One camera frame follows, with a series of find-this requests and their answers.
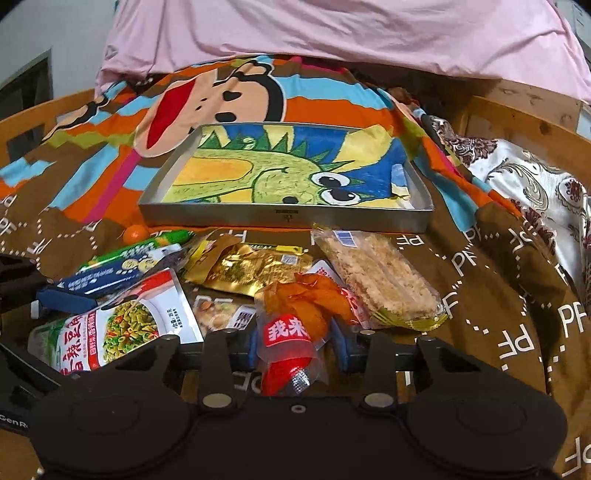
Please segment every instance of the yellow package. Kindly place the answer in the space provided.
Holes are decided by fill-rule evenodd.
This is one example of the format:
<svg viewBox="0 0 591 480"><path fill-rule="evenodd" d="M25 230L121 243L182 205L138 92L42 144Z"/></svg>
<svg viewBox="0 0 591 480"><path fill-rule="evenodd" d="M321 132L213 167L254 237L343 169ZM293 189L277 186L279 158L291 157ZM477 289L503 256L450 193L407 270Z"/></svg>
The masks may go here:
<svg viewBox="0 0 591 480"><path fill-rule="evenodd" d="M313 259L301 247L243 244L233 235L205 239L194 249L183 278L214 290L253 297L275 282L294 281Z"/></svg>

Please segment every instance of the small orange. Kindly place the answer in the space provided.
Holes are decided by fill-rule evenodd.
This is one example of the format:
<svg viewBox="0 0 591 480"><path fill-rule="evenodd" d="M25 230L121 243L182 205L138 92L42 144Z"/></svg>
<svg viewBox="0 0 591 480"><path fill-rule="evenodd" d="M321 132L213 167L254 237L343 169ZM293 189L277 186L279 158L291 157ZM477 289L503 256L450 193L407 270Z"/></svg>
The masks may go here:
<svg viewBox="0 0 591 480"><path fill-rule="evenodd" d="M125 229L123 243L133 245L150 238L150 232L144 225L131 225Z"/></svg>

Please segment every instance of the metal screw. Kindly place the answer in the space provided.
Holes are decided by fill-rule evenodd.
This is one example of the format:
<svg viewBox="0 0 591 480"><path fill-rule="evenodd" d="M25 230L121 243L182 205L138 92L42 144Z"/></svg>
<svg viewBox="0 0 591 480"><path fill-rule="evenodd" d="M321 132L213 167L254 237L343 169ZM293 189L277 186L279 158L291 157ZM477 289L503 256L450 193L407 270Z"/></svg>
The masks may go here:
<svg viewBox="0 0 591 480"><path fill-rule="evenodd" d="M293 413L306 413L306 407L303 405L293 405L291 411Z"/></svg>
<svg viewBox="0 0 591 480"><path fill-rule="evenodd" d="M39 467L35 475L31 477L31 480L39 480L43 475L45 475L45 470L42 467Z"/></svg>
<svg viewBox="0 0 591 480"><path fill-rule="evenodd" d="M225 393L210 393L203 397L202 402L209 408L226 408L232 404L232 397Z"/></svg>
<svg viewBox="0 0 591 480"><path fill-rule="evenodd" d="M370 393L364 399L365 403L373 408L388 408L394 405L394 399L387 393Z"/></svg>

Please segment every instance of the plastic wrapper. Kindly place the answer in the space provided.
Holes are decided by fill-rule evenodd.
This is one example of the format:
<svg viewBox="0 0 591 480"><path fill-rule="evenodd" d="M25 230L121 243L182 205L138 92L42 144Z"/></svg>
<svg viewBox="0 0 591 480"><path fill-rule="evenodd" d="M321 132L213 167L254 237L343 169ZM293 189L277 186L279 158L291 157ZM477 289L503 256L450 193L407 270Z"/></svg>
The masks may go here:
<svg viewBox="0 0 591 480"><path fill-rule="evenodd" d="M162 270L83 315L31 331L28 351L63 374L94 370L161 335L203 336L172 269Z"/></svg>
<svg viewBox="0 0 591 480"><path fill-rule="evenodd" d="M318 350L333 316L356 322L342 288L328 276L295 274L295 282L275 282L257 295L258 356L267 368L266 395L299 394L326 378Z"/></svg>
<svg viewBox="0 0 591 480"><path fill-rule="evenodd" d="M147 272L152 271L155 265L181 250L179 244L172 244L128 257L116 257L79 271L71 277L62 278L57 286L93 298L102 298L130 287Z"/></svg>
<svg viewBox="0 0 591 480"><path fill-rule="evenodd" d="M428 332L447 319L439 294L388 238L377 233L319 228L314 229L313 236L380 326Z"/></svg>
<svg viewBox="0 0 591 480"><path fill-rule="evenodd" d="M340 292L347 299L349 307L351 308L351 312L354 315L354 318L349 316L343 318L347 324L361 325L361 327L364 329L370 329L372 327L369 314L363 303L360 302L357 296L347 288L345 282L337 275L337 273L326 262L326 260L316 261L307 273L318 273L318 275L329 277L340 287Z"/></svg>
<svg viewBox="0 0 591 480"><path fill-rule="evenodd" d="M254 302L247 297L228 297L190 283L184 283L183 290L203 337L224 328L245 330L256 315Z"/></svg>
<svg viewBox="0 0 591 480"><path fill-rule="evenodd" d="M214 290L253 297L275 281L293 281L312 265L302 247L243 244L233 235L205 238L189 256L183 278Z"/></svg>

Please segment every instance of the silver tray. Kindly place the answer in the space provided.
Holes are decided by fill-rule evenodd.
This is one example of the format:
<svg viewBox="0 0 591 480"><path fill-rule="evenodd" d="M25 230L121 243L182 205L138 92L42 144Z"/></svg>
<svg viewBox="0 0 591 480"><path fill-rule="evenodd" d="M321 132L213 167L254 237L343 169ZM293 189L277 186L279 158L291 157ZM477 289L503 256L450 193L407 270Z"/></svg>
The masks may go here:
<svg viewBox="0 0 591 480"><path fill-rule="evenodd" d="M285 124L266 122L261 125ZM339 128L349 132L359 130L315 124L290 125ZM314 223L318 223L344 230L423 233L431 219L433 200L414 166L408 161L404 164L404 172L414 209L271 203L160 203L199 146L201 137L202 128L199 127L170 155L139 198L138 206L148 226L311 228Z"/></svg>

